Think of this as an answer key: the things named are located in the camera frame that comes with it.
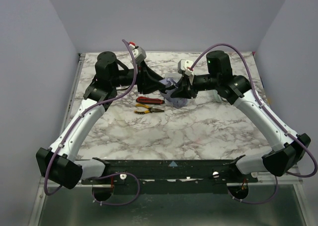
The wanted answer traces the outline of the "purple umbrella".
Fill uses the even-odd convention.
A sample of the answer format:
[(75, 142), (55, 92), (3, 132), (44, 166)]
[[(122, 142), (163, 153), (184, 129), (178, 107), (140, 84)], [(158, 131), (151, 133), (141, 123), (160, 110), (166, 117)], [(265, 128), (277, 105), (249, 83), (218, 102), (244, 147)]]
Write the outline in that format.
[(179, 73), (165, 73), (161, 83), (165, 85), (165, 88), (160, 90), (162, 97), (165, 99), (169, 106), (174, 108), (185, 107), (188, 103), (186, 98), (172, 98), (172, 94), (178, 89), (178, 81), (181, 79), (182, 75)]

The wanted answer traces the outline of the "yellow handled pliers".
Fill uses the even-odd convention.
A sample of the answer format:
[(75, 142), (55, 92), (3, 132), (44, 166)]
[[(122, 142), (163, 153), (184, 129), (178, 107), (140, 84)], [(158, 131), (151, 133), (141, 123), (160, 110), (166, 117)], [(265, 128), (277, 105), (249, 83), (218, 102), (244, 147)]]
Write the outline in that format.
[(138, 110), (134, 111), (135, 114), (139, 114), (139, 115), (144, 115), (144, 114), (149, 114), (149, 113), (161, 113), (161, 112), (164, 112), (163, 109), (159, 109), (159, 108), (155, 108), (155, 107), (149, 107), (148, 105), (141, 104), (141, 103), (137, 103), (135, 106), (136, 107), (142, 107), (142, 108), (146, 109), (145, 111), (138, 111)]

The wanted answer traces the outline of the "mint green umbrella case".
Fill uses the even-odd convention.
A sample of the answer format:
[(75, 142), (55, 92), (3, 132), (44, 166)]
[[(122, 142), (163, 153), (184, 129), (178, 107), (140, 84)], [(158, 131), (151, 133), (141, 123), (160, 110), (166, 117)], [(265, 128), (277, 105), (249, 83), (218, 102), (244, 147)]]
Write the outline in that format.
[(222, 98), (219, 96), (216, 90), (211, 90), (211, 95), (213, 96), (216, 102), (222, 102)]

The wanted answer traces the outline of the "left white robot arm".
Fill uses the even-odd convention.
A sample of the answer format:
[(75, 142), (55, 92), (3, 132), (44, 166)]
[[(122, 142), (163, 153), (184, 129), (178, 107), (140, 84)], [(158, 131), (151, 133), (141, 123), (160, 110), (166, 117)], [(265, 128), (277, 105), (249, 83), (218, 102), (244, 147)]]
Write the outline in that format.
[(97, 56), (95, 76), (84, 92), (79, 109), (60, 136), (47, 148), (40, 148), (36, 160), (44, 177), (60, 186), (73, 189), (80, 180), (99, 178), (107, 173), (109, 163), (93, 158), (77, 160), (82, 143), (97, 120), (114, 100), (119, 99), (117, 87), (137, 85), (142, 94), (162, 90), (162, 77), (145, 63), (146, 52), (138, 47), (132, 51), (133, 69), (119, 61), (113, 52)]

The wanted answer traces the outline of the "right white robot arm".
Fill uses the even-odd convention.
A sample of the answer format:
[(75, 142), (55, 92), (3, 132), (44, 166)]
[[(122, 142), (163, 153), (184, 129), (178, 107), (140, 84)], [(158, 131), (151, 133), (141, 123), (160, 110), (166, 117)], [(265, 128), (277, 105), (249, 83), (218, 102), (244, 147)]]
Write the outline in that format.
[(190, 68), (193, 62), (180, 60), (178, 72), (182, 75), (173, 98), (195, 98), (197, 93), (216, 90), (218, 95), (245, 114), (261, 131), (271, 150), (255, 155), (243, 155), (234, 160), (235, 170), (241, 174), (270, 172), (282, 176), (305, 154), (311, 139), (288, 127), (268, 107), (258, 93), (253, 93), (250, 81), (234, 75), (228, 54), (211, 51), (206, 56), (208, 74), (195, 75)]

